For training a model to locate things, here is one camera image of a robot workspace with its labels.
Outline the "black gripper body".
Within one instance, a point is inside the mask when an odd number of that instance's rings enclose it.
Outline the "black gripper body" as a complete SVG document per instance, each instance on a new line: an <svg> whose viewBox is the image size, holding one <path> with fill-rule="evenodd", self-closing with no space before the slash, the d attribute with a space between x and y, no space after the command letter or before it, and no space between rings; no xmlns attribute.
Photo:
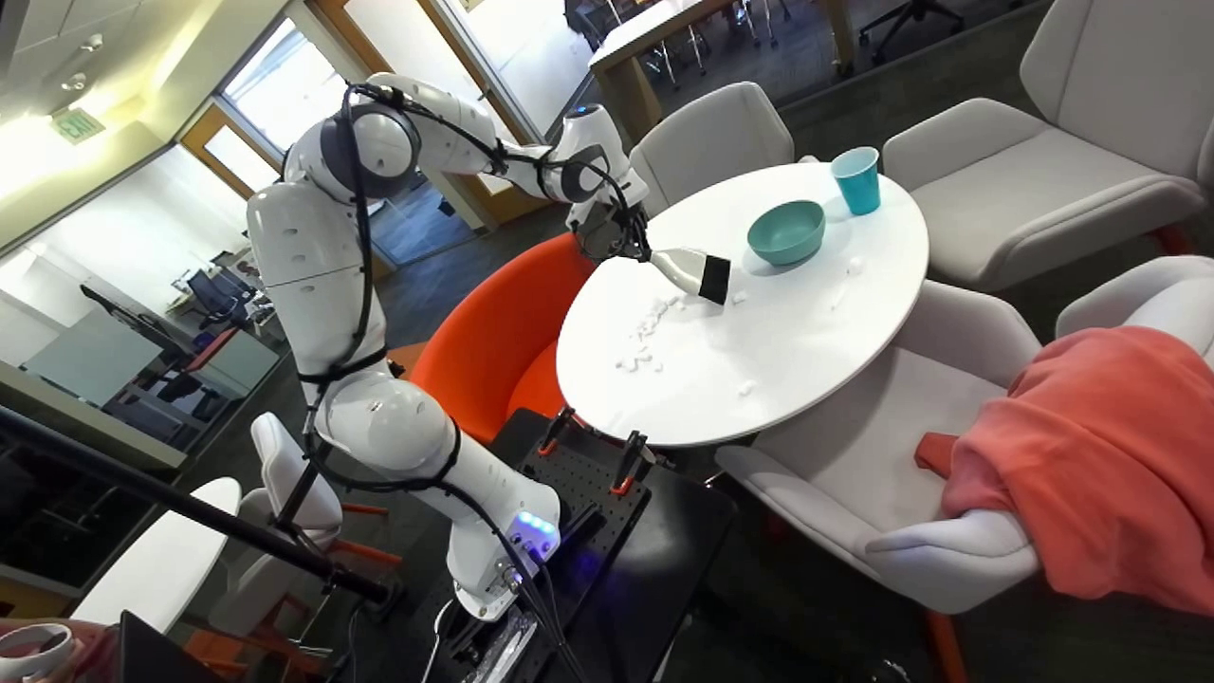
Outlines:
<svg viewBox="0 0 1214 683"><path fill-rule="evenodd" d="M574 233L592 263L602 256L633 256L646 263L647 247L647 215L639 204L580 204L574 212Z"/></svg>

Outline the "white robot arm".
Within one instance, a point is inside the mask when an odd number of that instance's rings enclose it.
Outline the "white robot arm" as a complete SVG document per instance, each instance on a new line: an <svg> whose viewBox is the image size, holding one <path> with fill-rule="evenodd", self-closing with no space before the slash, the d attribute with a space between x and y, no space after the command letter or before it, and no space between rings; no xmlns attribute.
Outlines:
<svg viewBox="0 0 1214 683"><path fill-rule="evenodd" d="M339 447L435 507L458 608L497 621L561 547L561 498L502 462L434 394L387 366L387 316L369 282L369 201L389 196L415 170L497 174L568 212L639 204L641 194L599 103L566 113L549 144L516 144L477 106L370 72L287 147L282 177L247 201L253 268L311 408L305 443Z"/></svg>

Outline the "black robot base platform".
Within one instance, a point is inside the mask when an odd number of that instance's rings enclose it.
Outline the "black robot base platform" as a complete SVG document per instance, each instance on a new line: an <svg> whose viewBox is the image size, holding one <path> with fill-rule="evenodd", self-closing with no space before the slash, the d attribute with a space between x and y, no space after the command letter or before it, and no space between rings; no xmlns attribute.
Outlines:
<svg viewBox="0 0 1214 683"><path fill-rule="evenodd" d="M679 470L651 462L626 498L609 492L621 443L577 421L549 455L535 455L547 421L516 414L492 447L549 481L568 514L566 547L535 575L555 639L529 603L497 626L458 610L449 574L449 524L407 513L401 596L355 636L345 683L651 683L699 585L707 581L731 503Z"/></svg>

